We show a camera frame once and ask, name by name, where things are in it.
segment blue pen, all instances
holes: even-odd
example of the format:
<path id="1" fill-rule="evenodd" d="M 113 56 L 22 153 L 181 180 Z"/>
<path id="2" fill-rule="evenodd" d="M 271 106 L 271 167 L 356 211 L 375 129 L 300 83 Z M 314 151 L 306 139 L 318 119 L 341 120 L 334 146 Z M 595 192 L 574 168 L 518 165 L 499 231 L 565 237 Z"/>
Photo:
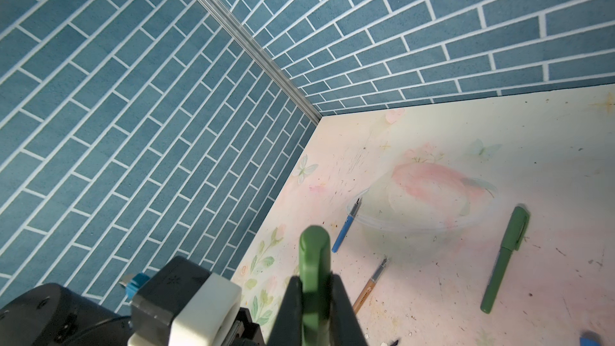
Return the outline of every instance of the blue pen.
<path id="1" fill-rule="evenodd" d="M 357 216 L 358 207 L 360 205 L 361 205 L 361 198 L 357 199 L 357 203 L 354 204 L 354 206 L 352 207 L 352 210 L 350 211 L 350 214 L 348 215 L 348 218 L 346 218 L 346 222 L 342 226 L 342 230 L 340 231 L 340 234 L 338 235 L 338 238 L 335 240 L 335 243 L 333 244 L 333 248 L 331 249 L 333 252 L 337 252 L 338 249 L 340 248 L 340 245 L 342 244 L 342 241 L 346 237 L 346 234 L 348 233 L 348 229 L 350 228 L 350 225 L 352 224 L 354 217 Z"/>

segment wall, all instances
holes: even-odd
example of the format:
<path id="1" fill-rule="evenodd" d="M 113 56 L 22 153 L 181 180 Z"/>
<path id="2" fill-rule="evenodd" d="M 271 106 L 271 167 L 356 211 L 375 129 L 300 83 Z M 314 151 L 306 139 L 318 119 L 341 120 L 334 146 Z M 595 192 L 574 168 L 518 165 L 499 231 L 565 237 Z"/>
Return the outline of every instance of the wall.
<path id="1" fill-rule="evenodd" d="M 314 130 L 195 0 L 0 0 L 0 306 L 233 274 Z"/>
<path id="2" fill-rule="evenodd" d="M 323 115 L 615 81 L 615 0 L 222 0 Z"/>

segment green pen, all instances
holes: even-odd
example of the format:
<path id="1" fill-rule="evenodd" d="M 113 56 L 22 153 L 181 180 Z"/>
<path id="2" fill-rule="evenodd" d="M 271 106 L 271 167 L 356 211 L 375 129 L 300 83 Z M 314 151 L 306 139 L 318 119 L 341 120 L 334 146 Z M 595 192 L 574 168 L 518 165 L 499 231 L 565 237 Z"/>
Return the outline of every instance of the green pen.
<path id="1" fill-rule="evenodd" d="M 496 300 L 497 290 L 504 279 L 506 266 L 511 259 L 512 251 L 519 250 L 523 236 L 528 227 L 529 213 L 522 207 L 517 206 L 512 211 L 512 216 L 504 232 L 504 238 L 500 245 L 500 251 L 497 255 L 496 265 L 493 267 L 491 279 L 487 285 L 487 290 L 483 296 L 483 301 L 480 303 L 480 309 L 484 313 L 490 313 L 493 308 L 493 303 Z"/>

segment pen cap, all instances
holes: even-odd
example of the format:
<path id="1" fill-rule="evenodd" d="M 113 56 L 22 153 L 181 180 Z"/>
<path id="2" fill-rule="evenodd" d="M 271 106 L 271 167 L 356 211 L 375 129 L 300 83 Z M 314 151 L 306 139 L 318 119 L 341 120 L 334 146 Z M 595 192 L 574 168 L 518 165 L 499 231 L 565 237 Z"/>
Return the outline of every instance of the pen cap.
<path id="1" fill-rule="evenodd" d="M 519 250 L 521 241 L 528 227 L 529 213 L 522 207 L 517 206 L 512 211 L 511 219 L 506 227 L 501 247 L 508 250 Z"/>

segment white plastic part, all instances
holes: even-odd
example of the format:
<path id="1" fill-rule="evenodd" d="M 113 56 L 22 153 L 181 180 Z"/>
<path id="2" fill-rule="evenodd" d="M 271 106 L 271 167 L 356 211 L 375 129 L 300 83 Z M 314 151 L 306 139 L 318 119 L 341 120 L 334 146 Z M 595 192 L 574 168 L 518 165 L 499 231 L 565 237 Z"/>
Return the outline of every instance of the white plastic part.
<path id="1" fill-rule="evenodd" d="M 212 273 L 171 324 L 168 346 L 220 346 L 239 312 L 241 288 Z"/>

